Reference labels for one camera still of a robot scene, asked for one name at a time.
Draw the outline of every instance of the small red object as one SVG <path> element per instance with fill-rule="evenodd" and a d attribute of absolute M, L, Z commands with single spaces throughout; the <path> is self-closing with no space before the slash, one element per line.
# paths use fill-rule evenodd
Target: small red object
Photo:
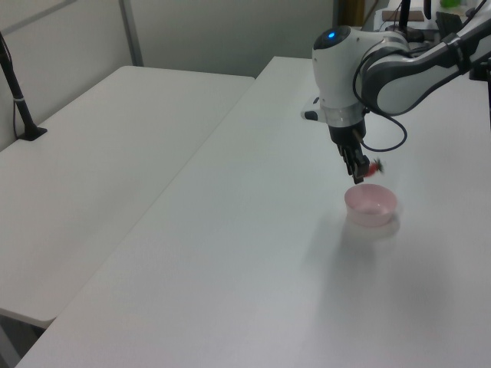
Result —
<path fill-rule="evenodd" d="M 376 159 L 372 163 L 370 163 L 368 167 L 368 172 L 367 175 L 365 175 L 365 178 L 374 175 L 377 171 L 380 171 L 381 173 L 384 173 L 384 166 L 382 165 L 382 162 L 380 159 Z"/>

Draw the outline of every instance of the black clamp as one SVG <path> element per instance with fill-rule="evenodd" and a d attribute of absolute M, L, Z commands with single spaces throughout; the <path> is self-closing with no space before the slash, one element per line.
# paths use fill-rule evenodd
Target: black clamp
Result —
<path fill-rule="evenodd" d="M 459 72 L 465 74 L 469 71 L 471 66 L 469 53 L 467 52 L 462 39 L 456 33 L 450 33 L 442 40 L 442 42 L 447 45 L 453 55 L 453 59 L 459 68 Z"/>

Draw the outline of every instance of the black stand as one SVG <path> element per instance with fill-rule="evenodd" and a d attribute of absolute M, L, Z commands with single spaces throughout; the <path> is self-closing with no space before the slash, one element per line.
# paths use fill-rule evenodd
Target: black stand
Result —
<path fill-rule="evenodd" d="M 491 128 L 491 57 L 488 61 L 474 65 L 469 72 L 469 79 L 488 83 L 489 128 Z"/>
<path fill-rule="evenodd" d="M 428 14 L 431 17 L 430 5 L 431 3 L 428 0 L 424 2 L 424 14 L 428 18 Z M 400 17 L 398 25 L 391 25 L 387 27 L 387 31 L 397 32 L 406 38 L 407 42 L 423 42 L 424 41 L 424 33 L 419 29 L 414 29 L 411 27 L 407 27 L 407 22 L 409 21 L 409 10 L 411 6 L 411 0 L 403 0 L 400 5 Z"/>
<path fill-rule="evenodd" d="M 36 126 L 36 124 L 34 124 L 32 121 L 28 105 L 25 103 L 21 87 L 18 85 L 17 77 L 15 76 L 14 67 L 12 65 L 12 58 L 8 52 L 7 44 L 2 37 L 2 33 L 0 33 L 0 64 L 2 65 L 3 74 L 5 74 L 8 86 L 10 87 L 10 91 L 14 97 L 14 102 L 17 105 L 18 112 L 21 114 L 22 121 L 24 121 L 25 132 L 18 138 L 20 140 L 35 140 L 48 130 Z"/>

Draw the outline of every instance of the black cable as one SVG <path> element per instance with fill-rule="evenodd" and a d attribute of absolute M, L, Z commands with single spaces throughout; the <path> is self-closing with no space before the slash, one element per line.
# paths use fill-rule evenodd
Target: black cable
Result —
<path fill-rule="evenodd" d="M 15 101 L 14 101 L 14 113 L 13 113 L 12 115 L 14 116 L 14 119 L 13 119 L 13 120 L 14 120 L 14 123 L 13 123 L 13 125 L 14 125 L 14 136 L 15 136 L 15 139 L 17 139 L 17 140 L 18 140 L 18 136 L 17 136 L 17 128 L 16 128 L 16 126 L 15 126 Z"/>
<path fill-rule="evenodd" d="M 487 1 L 487 0 L 482 0 L 482 1 L 480 2 L 480 4 L 479 4 L 479 5 L 477 5 L 477 8 L 476 8 L 476 9 L 473 11 L 473 13 L 472 13 L 472 14 L 471 14 L 471 15 L 470 15 L 470 16 L 469 16 L 467 19 L 466 19 L 466 21 L 463 23 L 462 28 L 464 28 L 466 25 L 468 25 L 468 24 L 469 24 L 469 22 L 472 20 L 472 18 L 474 18 L 474 15 L 476 15 L 476 14 L 477 14 L 477 12 L 478 12 L 479 10 L 481 10 L 481 8 L 483 7 L 483 5 L 484 5 L 484 3 L 485 3 L 486 1 Z"/>
<path fill-rule="evenodd" d="M 371 148 L 369 146 L 367 146 L 363 139 L 361 139 L 360 137 L 360 144 L 367 150 L 369 151 L 372 151 L 372 152 L 389 152 L 389 151 L 393 151 L 397 148 L 399 148 L 400 146 L 402 146 L 404 144 L 404 142 L 406 142 L 406 139 L 407 139 L 407 130 L 406 128 L 404 127 L 404 125 L 402 125 L 401 123 L 399 123 L 397 120 L 395 120 L 393 117 L 390 117 L 389 115 L 387 115 L 385 112 L 383 112 L 382 110 L 376 108 L 376 107 L 372 107 L 372 106 L 369 106 L 365 101 L 362 100 L 361 96 L 358 94 L 358 92 L 356 91 L 356 80 L 358 78 L 358 75 L 360 74 L 360 70 L 361 68 L 363 67 L 363 65 L 367 62 L 367 60 L 369 58 L 371 58 L 374 54 L 375 54 L 376 51 L 374 52 L 371 52 L 370 54 L 368 54 L 366 57 L 364 57 L 364 59 L 361 61 L 361 63 L 358 65 L 356 71 L 354 72 L 354 77 L 353 77 L 353 93 L 354 93 L 354 96 L 358 99 L 358 101 L 360 101 L 364 106 L 366 106 L 370 111 L 373 111 L 374 113 L 376 113 L 377 115 L 380 115 L 381 117 L 384 117 L 388 120 L 390 120 L 392 123 L 396 124 L 398 127 L 400 127 L 400 129 L 402 130 L 402 133 L 404 134 L 404 137 L 403 139 L 398 143 L 396 144 L 395 146 L 392 146 L 392 147 L 389 147 L 389 148 L 382 148 L 382 149 L 378 149 L 378 148 Z M 408 56 L 407 53 L 404 53 L 402 50 L 394 50 L 393 52 L 385 55 L 385 56 L 389 56 L 389 55 L 392 55 L 392 54 L 404 54 L 405 56 Z"/>
<path fill-rule="evenodd" d="M 420 48 L 413 48 L 412 50 L 409 50 L 407 53 L 410 54 L 411 56 L 413 54 L 417 54 L 419 52 L 426 52 L 430 50 L 432 47 L 431 46 L 421 46 Z"/>
<path fill-rule="evenodd" d="M 396 18 L 397 18 L 397 12 L 399 11 L 400 7 L 402 6 L 402 2 L 400 2 L 399 6 L 396 8 L 396 10 L 394 10 L 392 12 L 392 14 L 390 15 L 389 19 L 392 18 L 392 16 L 394 16 L 394 27 L 396 26 Z M 381 26 L 379 27 L 378 31 L 380 32 L 382 27 L 384 26 L 384 24 L 387 23 L 387 21 L 383 22 L 381 24 Z"/>

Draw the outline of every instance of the floor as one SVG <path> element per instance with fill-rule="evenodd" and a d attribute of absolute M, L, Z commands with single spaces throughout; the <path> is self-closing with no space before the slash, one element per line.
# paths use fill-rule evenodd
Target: floor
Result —
<path fill-rule="evenodd" d="M 43 332 L 39 327 L 0 317 L 0 368 L 14 368 Z"/>

